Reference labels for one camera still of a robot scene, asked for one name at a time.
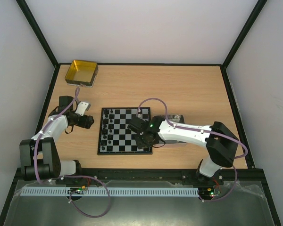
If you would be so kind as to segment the black white chess board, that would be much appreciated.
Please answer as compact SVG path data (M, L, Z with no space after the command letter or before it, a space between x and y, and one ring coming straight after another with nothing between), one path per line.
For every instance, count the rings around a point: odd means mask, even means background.
M109 109L107 134L102 134L104 110ZM135 133L129 130L128 123L134 117L141 114L141 119L151 119L150 108L142 107L111 107L102 108L100 120L100 132L98 142L98 155L138 155L152 154L152 148L138 149L135 142Z

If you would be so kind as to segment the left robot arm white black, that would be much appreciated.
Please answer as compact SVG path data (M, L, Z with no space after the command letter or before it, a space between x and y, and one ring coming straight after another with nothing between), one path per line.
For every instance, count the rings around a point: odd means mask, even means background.
M59 158L56 142L68 127L89 129L94 119L85 112L89 102L71 96L60 96L58 106L49 113L48 121L31 139L19 145L21 174L25 181L46 180L74 175L80 170L78 160L63 161Z

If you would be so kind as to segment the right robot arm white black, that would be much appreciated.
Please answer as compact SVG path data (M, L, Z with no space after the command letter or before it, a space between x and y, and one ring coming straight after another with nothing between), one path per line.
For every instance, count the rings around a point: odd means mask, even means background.
M169 121L155 116L151 121L134 117L128 129L136 133L135 141L139 149L152 147L160 141L179 141L206 148L209 157L200 162L196 173L199 183L205 185L221 168L233 166L238 147L238 138L221 122L209 126L194 126Z

